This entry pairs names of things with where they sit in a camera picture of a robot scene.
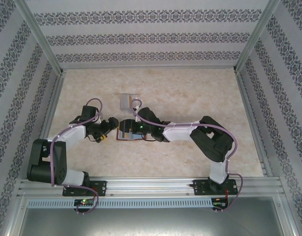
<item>beige floor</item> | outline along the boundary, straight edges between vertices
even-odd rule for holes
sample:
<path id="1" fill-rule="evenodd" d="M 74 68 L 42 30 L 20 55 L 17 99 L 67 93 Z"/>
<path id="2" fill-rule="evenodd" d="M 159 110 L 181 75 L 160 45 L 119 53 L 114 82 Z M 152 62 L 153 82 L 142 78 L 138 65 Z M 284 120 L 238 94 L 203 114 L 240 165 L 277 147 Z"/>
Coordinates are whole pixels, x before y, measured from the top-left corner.
<path id="1" fill-rule="evenodd" d="M 238 139 L 230 172 L 263 176 L 233 69 L 68 70 L 50 135 L 81 114 L 92 97 L 103 118 L 132 118 L 120 110 L 120 93 L 137 93 L 160 120 L 192 122 L 211 116 Z M 67 152 L 68 167 L 104 177 L 207 177 L 210 161 L 192 142 L 117 141 L 116 131 L 97 144 L 84 139 Z"/>

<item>black mounting plate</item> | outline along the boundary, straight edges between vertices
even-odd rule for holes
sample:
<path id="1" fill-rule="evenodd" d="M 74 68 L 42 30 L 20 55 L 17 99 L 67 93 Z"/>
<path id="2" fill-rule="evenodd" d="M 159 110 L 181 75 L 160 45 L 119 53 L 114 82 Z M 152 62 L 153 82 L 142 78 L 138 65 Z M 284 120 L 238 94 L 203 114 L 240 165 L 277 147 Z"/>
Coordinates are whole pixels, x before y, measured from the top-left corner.
<path id="1" fill-rule="evenodd" d="M 222 184 L 216 184 L 216 188 L 211 188 L 211 180 L 195 179 L 192 187 L 194 188 L 195 196 L 202 195 L 225 195 L 225 190 L 229 191 L 229 195 L 236 195 L 238 187 L 234 179 L 226 179 Z"/>
<path id="2" fill-rule="evenodd" d="M 106 181 L 90 181 L 89 188 L 94 189 L 100 197 L 104 197 L 106 193 Z M 64 187 L 62 191 L 64 197 L 90 197 L 94 196 L 92 191 L 81 188 Z"/>

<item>purple cable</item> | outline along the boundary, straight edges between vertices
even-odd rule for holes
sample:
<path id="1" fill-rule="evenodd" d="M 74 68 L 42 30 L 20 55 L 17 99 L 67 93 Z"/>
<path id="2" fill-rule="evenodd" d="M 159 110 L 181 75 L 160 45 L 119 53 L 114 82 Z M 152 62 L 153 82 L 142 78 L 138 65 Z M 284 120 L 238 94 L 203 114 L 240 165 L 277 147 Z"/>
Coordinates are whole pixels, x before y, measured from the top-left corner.
<path id="1" fill-rule="evenodd" d="M 136 111 L 133 109 L 133 107 L 134 107 L 134 106 L 133 106 L 133 102 L 135 102 L 135 101 L 137 101 L 137 102 L 140 103 L 139 108 L 142 106 L 142 101 L 141 101 L 140 99 L 133 99 L 133 100 L 131 101 L 131 107 L 132 107 L 131 110 L 132 110 L 134 116 L 138 117 L 140 120 L 142 120 L 142 121 L 144 121 L 144 122 L 146 122 L 146 123 L 148 123 L 148 124 L 156 125 L 156 126 L 159 126 L 159 127 L 188 127 L 188 126 L 191 126 L 191 125 L 192 125 L 192 126 L 204 126 L 204 127 L 210 127 L 210 128 L 214 128 L 214 129 L 219 129 L 219 130 L 221 130 L 221 131 L 227 133 L 227 134 L 233 139 L 233 141 L 234 141 L 234 149 L 233 149 L 233 151 L 228 155 L 228 157 L 226 158 L 225 172 L 226 172 L 228 175 L 231 175 L 231 176 L 239 176 L 239 177 L 241 178 L 241 185 L 240 185 L 240 189 L 238 190 L 238 193 L 237 193 L 236 197 L 235 197 L 234 200 L 232 201 L 231 205 L 229 205 L 226 209 L 230 208 L 230 207 L 233 205 L 233 203 L 236 202 L 236 200 L 237 200 L 237 198 L 239 197 L 239 194 L 240 194 L 240 192 L 241 192 L 241 190 L 242 190 L 242 187 L 243 187 L 243 177 L 242 177 L 240 174 L 236 174 L 236 173 L 231 174 L 231 173 L 228 173 L 229 159 L 230 159 L 231 156 L 234 155 L 234 153 L 235 153 L 236 150 L 238 149 L 238 141 L 237 141 L 237 139 L 234 137 L 234 135 L 233 135 L 230 131 L 228 131 L 227 129 L 225 129 L 225 128 L 223 128 L 223 127 L 220 127 L 220 126 L 217 126 L 217 125 L 213 125 L 213 124 L 191 124 L 191 125 L 189 125 L 189 124 L 175 124 L 175 125 L 169 125 L 169 124 L 168 124 L 168 125 L 164 125 L 164 124 L 157 124 L 157 123 L 148 121 L 148 120 L 142 118 L 141 116 L 139 116 L 139 115 L 136 113 Z"/>
<path id="2" fill-rule="evenodd" d="M 70 129 L 72 129 L 72 128 L 75 128 L 75 127 L 77 127 L 77 126 L 83 125 L 83 124 L 85 124 L 85 123 L 88 123 L 88 122 L 90 122 L 90 121 L 96 119 L 96 118 L 100 115 L 100 113 L 101 113 L 101 111 L 102 111 L 102 108 L 103 108 L 103 103 L 102 103 L 102 101 L 101 101 L 100 99 L 98 99 L 98 98 L 92 98 L 92 99 L 90 99 L 90 100 L 86 103 L 86 106 L 87 106 L 91 101 L 93 101 L 93 100 L 99 101 L 99 103 L 100 103 L 100 105 L 101 105 L 101 107 L 100 107 L 98 113 L 97 113 L 94 117 L 92 117 L 91 119 L 88 119 L 88 120 L 86 120 L 86 121 L 84 121 L 84 122 L 81 122 L 81 123 L 79 123 L 79 124 L 75 124 L 75 125 L 73 125 L 73 126 L 69 126 L 68 128 L 64 129 L 62 132 L 60 132 L 60 133 L 52 140 L 51 147 L 50 147 L 51 184 L 52 184 L 52 187 L 55 185 L 55 174 L 54 174 L 54 144 L 55 144 L 56 140 L 57 140 L 61 135 L 63 135 L 64 133 L 66 133 L 68 130 L 70 130 Z M 94 208 L 97 206 L 97 204 L 98 204 L 98 194 L 97 194 L 97 192 L 96 192 L 95 190 L 91 189 L 91 188 L 84 187 L 84 186 L 77 186 L 77 185 L 69 185 L 69 186 L 70 186 L 70 187 L 74 187 L 74 188 L 87 189 L 87 190 L 89 190 L 89 191 L 92 191 L 92 192 L 96 195 L 97 201 L 96 201 L 94 207 L 92 207 L 92 208 L 91 208 L 90 210 L 88 210 L 87 212 L 84 212 L 83 214 L 88 214 L 88 213 L 90 213 L 91 211 L 93 211 L 93 209 L 94 209 Z"/>

